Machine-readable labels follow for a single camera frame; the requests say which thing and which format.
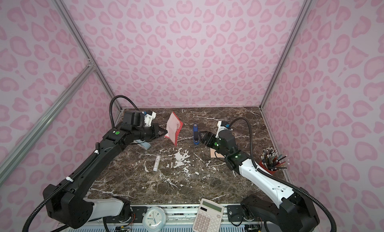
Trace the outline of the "beige envelope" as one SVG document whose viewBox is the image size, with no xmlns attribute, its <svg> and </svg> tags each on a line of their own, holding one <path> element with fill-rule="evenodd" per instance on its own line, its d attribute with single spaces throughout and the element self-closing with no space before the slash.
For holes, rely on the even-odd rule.
<svg viewBox="0 0 384 232">
<path fill-rule="evenodd" d="M 224 158 L 223 155 L 221 155 L 214 149 L 210 149 L 210 155 L 211 155 L 211 158 Z"/>
</svg>

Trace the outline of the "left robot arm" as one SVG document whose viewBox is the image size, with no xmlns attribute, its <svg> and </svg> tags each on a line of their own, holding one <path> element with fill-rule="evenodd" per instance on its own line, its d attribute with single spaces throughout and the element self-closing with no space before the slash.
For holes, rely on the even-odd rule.
<svg viewBox="0 0 384 232">
<path fill-rule="evenodd" d="M 110 162 L 135 140 L 151 142 L 167 131 L 153 123 L 153 111 L 126 111 L 123 120 L 110 129 L 90 156 L 58 185 L 48 185 L 43 191 L 50 218 L 73 229 L 103 217 L 130 217 L 129 201 L 122 198 L 86 199 L 90 187 Z"/>
</svg>

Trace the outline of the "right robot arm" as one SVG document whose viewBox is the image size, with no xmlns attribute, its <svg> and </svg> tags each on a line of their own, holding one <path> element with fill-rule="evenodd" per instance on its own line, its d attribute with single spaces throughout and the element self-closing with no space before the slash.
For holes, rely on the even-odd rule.
<svg viewBox="0 0 384 232">
<path fill-rule="evenodd" d="M 244 216 L 271 222 L 283 232 L 312 232 L 320 223 L 312 200 L 254 165 L 251 156 L 238 148 L 232 131 L 222 130 L 218 135 L 200 132 L 199 137 L 202 144 L 224 156 L 230 170 L 251 181 L 271 199 L 268 202 L 248 196 L 241 202 Z"/>
</svg>

